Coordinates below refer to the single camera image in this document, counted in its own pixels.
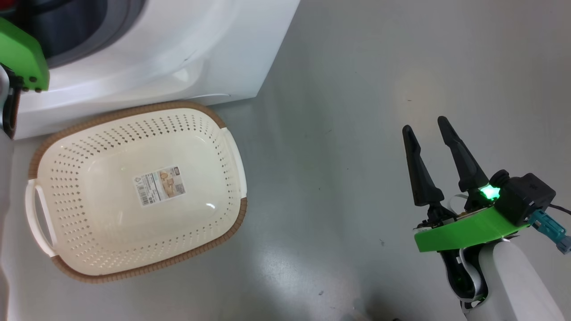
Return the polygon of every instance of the washing machine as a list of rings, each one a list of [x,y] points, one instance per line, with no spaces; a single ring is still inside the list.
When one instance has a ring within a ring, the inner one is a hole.
[[[41,44],[49,90],[22,93],[15,139],[96,114],[255,97],[299,0],[33,0],[11,20]]]

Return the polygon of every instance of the green bracket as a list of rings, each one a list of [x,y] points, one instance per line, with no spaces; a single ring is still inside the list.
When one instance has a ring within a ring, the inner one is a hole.
[[[504,238],[529,225],[515,226],[495,207],[415,235],[420,252],[454,250]]]
[[[0,63],[22,77],[24,87],[47,90],[50,72],[38,41],[0,18]]]

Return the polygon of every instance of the washing machine opening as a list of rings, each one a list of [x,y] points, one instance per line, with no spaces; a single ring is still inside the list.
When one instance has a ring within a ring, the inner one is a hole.
[[[49,68],[63,66],[111,45],[135,23],[145,0],[21,0],[0,11],[34,36]]]

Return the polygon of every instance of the basket rim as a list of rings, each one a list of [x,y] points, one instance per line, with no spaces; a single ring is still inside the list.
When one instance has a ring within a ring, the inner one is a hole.
[[[199,105],[197,103],[190,102],[190,101],[173,101],[173,102],[156,103],[156,104],[151,104],[151,105],[133,107],[133,108],[117,111],[114,113],[109,113],[109,114],[103,115],[101,117],[97,117],[91,121],[84,122],[84,123],[69,127],[65,130],[62,130],[60,132],[57,132],[57,133],[49,136],[38,147],[38,149],[36,150],[36,152],[34,153],[32,159],[31,159],[30,167],[28,170],[28,179],[37,179],[39,164],[40,164],[40,161],[42,160],[42,157],[44,156],[46,151],[53,144],[55,144],[57,141],[59,141],[62,138],[65,138],[67,136],[73,135],[73,134],[78,133],[82,130],[89,129],[89,128],[97,126],[97,125],[101,125],[104,123],[115,121],[117,119],[127,118],[130,116],[140,115],[140,114],[145,114],[145,113],[151,113],[154,111],[169,110],[169,109],[181,109],[181,108],[189,108],[189,109],[195,109],[195,110],[201,111],[201,112],[205,113],[207,116],[209,116],[210,118],[212,118],[212,120],[214,120],[214,122],[221,129],[226,127],[226,124],[224,123],[224,121],[214,111],[212,111],[208,107],[205,107],[205,106],[202,106],[202,105]],[[164,260],[161,260],[161,261],[158,261],[155,263],[151,263],[151,264],[148,264],[148,265],[145,265],[142,267],[132,268],[129,270],[125,270],[125,271],[121,271],[121,272],[115,272],[115,273],[111,273],[111,274],[87,275],[87,274],[80,273],[80,272],[74,270],[73,268],[71,268],[69,265],[67,265],[67,263],[65,263],[65,261],[59,255],[52,257],[51,260],[55,264],[55,266],[58,269],[60,269],[64,274],[71,277],[72,279],[79,280],[79,281],[85,282],[85,283],[106,283],[106,282],[110,282],[110,281],[130,278],[130,277],[136,276],[136,275],[146,274],[146,273],[156,271],[158,269],[173,265],[175,263],[182,262],[182,261],[187,260],[189,258],[192,258],[193,256],[204,253],[207,250],[210,250],[210,249],[224,243],[225,241],[229,240],[229,238],[232,237],[234,235],[234,233],[237,232],[238,228],[240,228],[240,226],[242,225],[242,222],[244,221],[244,217],[246,215],[247,205],[248,205],[247,198],[246,197],[242,198],[240,200],[240,210],[238,212],[238,217],[236,218],[236,221],[234,221],[234,224],[232,225],[232,227],[230,227],[230,229],[226,233],[221,235],[220,237],[218,237],[218,238],[216,238],[216,239],[214,239],[214,240],[212,240],[206,244],[203,244],[199,247],[193,248],[190,251],[187,251],[187,252],[181,253],[179,255],[175,255],[171,258],[164,259]]]

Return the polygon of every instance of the green light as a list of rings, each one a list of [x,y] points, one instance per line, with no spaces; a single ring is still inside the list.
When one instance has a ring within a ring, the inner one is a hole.
[[[489,200],[495,200],[500,197],[500,189],[497,187],[492,187],[492,185],[488,185],[482,188],[480,191],[484,193],[484,196],[486,196],[486,198]]]

